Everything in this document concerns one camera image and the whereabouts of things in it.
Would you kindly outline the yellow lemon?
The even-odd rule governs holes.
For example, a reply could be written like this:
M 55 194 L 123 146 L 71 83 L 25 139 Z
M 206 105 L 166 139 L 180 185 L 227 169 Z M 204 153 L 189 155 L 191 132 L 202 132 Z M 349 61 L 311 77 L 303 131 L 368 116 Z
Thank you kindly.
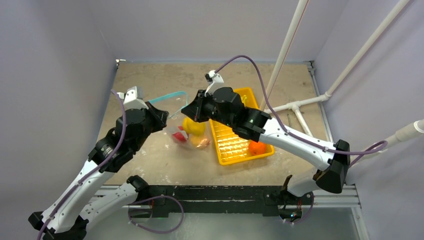
M 187 134 L 194 136 L 202 136 L 206 131 L 204 122 L 195 122 L 189 117 L 183 119 L 182 128 Z

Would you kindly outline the clear zip bag blue zipper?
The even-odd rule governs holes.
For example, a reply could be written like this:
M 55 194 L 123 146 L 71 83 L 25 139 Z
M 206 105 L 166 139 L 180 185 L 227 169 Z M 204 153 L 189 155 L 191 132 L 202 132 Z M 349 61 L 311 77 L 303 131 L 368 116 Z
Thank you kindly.
M 164 132 L 167 136 L 171 138 L 171 140 L 174 143 L 176 143 L 177 145 L 183 148 L 190 149 L 190 150 L 199 149 L 199 148 L 194 148 L 190 144 L 189 138 L 190 136 L 194 136 L 194 135 L 187 134 L 182 128 L 183 120 L 187 116 L 181 113 L 181 109 L 189 104 L 189 95 L 185 91 L 176 91 L 176 92 L 168 93 L 168 94 L 153 98 L 150 100 L 150 102 L 152 103 L 154 107 L 160 110 L 166 110 L 169 112 L 169 116 L 166 121 L 167 126 L 165 127 Z M 176 132 L 183 133 L 187 137 L 187 142 L 183 144 L 179 144 L 175 142 L 175 140 L 173 140 L 172 138 L 172 134 Z M 210 140 L 210 137 L 207 134 L 206 123 L 205 123 L 205 132 L 201 136 L 205 136 L 209 138 Z

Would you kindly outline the red apple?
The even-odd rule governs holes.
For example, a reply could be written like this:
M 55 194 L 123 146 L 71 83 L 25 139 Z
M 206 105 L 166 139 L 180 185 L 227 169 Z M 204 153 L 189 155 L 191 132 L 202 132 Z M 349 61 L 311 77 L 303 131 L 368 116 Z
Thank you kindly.
M 188 140 L 188 138 L 181 132 L 173 133 L 172 139 L 175 140 L 175 142 L 178 143 L 178 144 L 184 144 Z

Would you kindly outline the orange peach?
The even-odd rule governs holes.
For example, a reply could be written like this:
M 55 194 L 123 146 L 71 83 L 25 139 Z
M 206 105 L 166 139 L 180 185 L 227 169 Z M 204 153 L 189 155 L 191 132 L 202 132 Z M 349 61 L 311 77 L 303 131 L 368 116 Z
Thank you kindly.
M 189 137 L 190 144 L 196 149 L 204 149 L 210 144 L 210 140 L 206 136 L 191 135 Z

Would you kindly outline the orange fruit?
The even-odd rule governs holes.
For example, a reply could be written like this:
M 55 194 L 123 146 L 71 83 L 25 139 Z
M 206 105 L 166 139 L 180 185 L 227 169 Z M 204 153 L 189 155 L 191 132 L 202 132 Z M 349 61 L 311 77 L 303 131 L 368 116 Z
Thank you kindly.
M 267 146 L 262 142 L 250 141 L 247 150 L 250 155 L 258 156 L 267 152 Z

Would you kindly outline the yellow banana bunch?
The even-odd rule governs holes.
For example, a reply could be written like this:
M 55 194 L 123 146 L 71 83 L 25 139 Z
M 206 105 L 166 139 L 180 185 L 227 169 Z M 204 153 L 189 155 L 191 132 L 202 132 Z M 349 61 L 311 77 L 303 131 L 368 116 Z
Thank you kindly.
M 246 104 L 246 102 L 247 102 L 247 96 L 246 95 L 243 95 L 242 97 L 241 97 L 241 101 L 242 101 L 242 103 L 245 105 Z

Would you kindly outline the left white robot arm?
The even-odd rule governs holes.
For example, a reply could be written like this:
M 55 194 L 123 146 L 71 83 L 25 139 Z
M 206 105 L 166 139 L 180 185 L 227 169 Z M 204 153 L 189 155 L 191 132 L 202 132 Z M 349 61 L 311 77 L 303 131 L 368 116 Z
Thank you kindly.
M 154 107 L 123 109 L 115 127 L 109 129 L 88 154 L 82 169 L 65 192 L 46 210 L 33 212 L 28 221 L 39 240 L 82 240 L 101 207 L 89 200 L 97 190 L 129 162 L 146 139 L 167 126 L 169 112 Z

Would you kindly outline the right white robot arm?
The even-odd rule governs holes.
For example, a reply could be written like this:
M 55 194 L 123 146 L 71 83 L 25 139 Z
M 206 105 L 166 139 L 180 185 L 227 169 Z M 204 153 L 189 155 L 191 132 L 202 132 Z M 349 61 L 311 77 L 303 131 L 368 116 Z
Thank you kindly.
M 198 123 L 213 120 L 231 128 L 242 139 L 272 145 L 312 164 L 313 170 L 289 178 L 281 189 L 280 196 L 288 204 L 314 190 L 340 194 L 344 188 L 350 144 L 342 139 L 335 143 L 321 141 L 281 126 L 270 114 L 245 106 L 240 95 L 230 87 L 219 88 L 213 94 L 199 90 L 181 112 Z

